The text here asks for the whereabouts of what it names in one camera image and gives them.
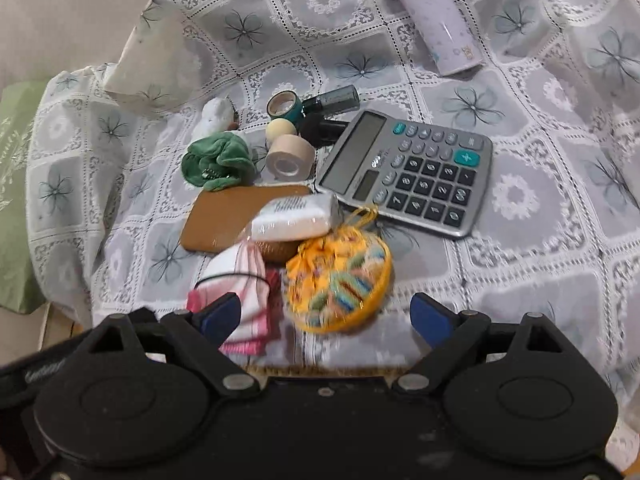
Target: silver bolt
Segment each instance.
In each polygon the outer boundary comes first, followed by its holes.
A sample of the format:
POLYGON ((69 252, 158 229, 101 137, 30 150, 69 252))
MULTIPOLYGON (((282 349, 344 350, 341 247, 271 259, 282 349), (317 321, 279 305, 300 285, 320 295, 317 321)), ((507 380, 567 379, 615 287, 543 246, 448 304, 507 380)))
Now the silver bolt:
POLYGON ((247 374, 231 374, 222 379, 227 390, 246 390, 254 385, 254 378, 247 374))
POLYGON ((398 386, 408 392, 422 390, 429 386, 429 380, 420 374, 405 374, 398 379, 398 386))
POLYGON ((321 397, 331 397, 335 392, 331 388, 320 388, 318 390, 318 395, 321 397))

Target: calculator screen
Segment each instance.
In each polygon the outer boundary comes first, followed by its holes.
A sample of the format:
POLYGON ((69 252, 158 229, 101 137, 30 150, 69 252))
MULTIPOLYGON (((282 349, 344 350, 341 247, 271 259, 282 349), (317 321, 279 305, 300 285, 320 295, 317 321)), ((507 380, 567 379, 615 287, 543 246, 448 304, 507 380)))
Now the calculator screen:
POLYGON ((344 194, 358 171, 360 164, 384 126, 386 119, 370 112, 364 112, 354 127, 340 153, 334 158, 329 171, 322 179, 322 186, 339 194, 344 194))

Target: calculator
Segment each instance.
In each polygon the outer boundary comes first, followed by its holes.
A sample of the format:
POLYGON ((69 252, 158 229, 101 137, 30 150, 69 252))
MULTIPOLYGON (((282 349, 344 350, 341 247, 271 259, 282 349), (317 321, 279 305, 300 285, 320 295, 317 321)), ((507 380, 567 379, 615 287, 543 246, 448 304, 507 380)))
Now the calculator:
POLYGON ((316 173, 316 189, 351 207, 463 238, 487 187, 493 145, 479 134, 363 110, 316 173))

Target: green cloth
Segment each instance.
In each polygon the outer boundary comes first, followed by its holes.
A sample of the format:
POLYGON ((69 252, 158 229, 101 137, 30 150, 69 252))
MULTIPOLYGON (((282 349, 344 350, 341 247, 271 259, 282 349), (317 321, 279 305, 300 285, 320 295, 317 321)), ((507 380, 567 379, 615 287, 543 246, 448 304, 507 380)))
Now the green cloth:
POLYGON ((16 83, 0 101, 0 306, 22 314, 45 301, 29 254, 24 179, 33 117, 46 85, 16 83))
POLYGON ((249 147, 232 132, 192 142, 182 158, 181 168, 187 182, 207 191, 237 186, 255 175, 249 147))

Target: green plush toy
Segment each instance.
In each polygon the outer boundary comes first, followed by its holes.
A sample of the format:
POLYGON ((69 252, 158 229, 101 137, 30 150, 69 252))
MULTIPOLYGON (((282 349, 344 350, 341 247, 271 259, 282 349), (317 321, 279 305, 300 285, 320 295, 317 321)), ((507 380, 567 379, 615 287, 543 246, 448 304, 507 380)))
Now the green plush toy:
POLYGON ((184 179, 207 191, 237 186, 254 177, 251 151, 232 132, 221 132, 192 142, 182 158, 184 179))

